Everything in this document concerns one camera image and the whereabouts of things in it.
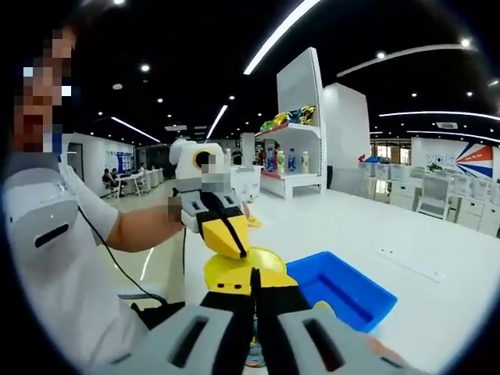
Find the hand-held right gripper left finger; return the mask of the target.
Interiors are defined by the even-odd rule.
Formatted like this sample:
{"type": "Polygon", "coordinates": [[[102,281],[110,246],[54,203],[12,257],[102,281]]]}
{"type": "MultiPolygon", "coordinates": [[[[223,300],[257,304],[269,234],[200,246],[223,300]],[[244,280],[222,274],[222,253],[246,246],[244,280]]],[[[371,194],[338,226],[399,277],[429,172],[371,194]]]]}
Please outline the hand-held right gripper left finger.
{"type": "Polygon", "coordinates": [[[98,374],[241,374],[254,330],[252,278],[246,266],[220,276],[198,305],[186,305],[132,351],[98,374]]]}

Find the person's right hand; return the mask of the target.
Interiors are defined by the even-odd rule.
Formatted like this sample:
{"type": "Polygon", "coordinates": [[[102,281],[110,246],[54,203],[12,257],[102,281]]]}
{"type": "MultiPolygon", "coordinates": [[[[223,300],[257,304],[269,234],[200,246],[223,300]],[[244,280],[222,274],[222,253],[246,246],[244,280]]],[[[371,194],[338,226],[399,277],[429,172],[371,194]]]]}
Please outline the person's right hand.
{"type": "Polygon", "coordinates": [[[369,345],[370,350],[374,355],[381,355],[385,357],[392,357],[396,359],[400,359],[401,357],[394,351],[390,350],[386,346],[384,346],[379,340],[375,337],[366,335],[365,339],[369,345]]]}

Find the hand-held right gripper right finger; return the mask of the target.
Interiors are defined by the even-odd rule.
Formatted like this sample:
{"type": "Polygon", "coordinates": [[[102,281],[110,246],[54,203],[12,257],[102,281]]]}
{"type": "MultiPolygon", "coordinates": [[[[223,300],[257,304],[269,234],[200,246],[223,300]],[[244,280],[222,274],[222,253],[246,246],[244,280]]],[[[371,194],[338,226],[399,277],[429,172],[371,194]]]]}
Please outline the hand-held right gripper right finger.
{"type": "Polygon", "coordinates": [[[270,374],[422,373],[400,355],[374,355],[365,339],[369,334],[352,329],[325,307],[310,306],[285,273],[258,270],[256,315],[270,374]]]}

